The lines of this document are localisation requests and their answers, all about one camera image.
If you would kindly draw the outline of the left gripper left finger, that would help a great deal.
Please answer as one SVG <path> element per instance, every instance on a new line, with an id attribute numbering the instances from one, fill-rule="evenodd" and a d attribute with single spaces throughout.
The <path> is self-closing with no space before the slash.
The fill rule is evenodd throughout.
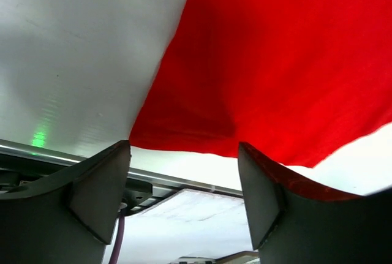
<path id="1" fill-rule="evenodd" d="M 130 155 L 119 141 L 101 155 Z M 92 191 L 90 183 L 26 196 L 1 194 L 1 263 L 101 263 L 111 243 L 123 191 Z"/>

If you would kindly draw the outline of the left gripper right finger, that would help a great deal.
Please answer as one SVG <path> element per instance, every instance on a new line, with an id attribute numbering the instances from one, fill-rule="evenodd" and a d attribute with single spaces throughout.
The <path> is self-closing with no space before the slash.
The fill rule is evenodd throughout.
<path id="1" fill-rule="evenodd" d="M 262 263 L 391 262 L 391 189 L 365 196 L 337 190 L 245 142 L 238 171 Z"/>

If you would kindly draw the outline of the red t shirt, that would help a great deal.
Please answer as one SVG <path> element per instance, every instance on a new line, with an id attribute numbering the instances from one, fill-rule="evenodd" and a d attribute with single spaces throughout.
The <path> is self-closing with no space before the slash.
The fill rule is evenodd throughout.
<path id="1" fill-rule="evenodd" d="M 391 122 L 391 0 L 187 0 L 132 146 L 314 167 Z"/>

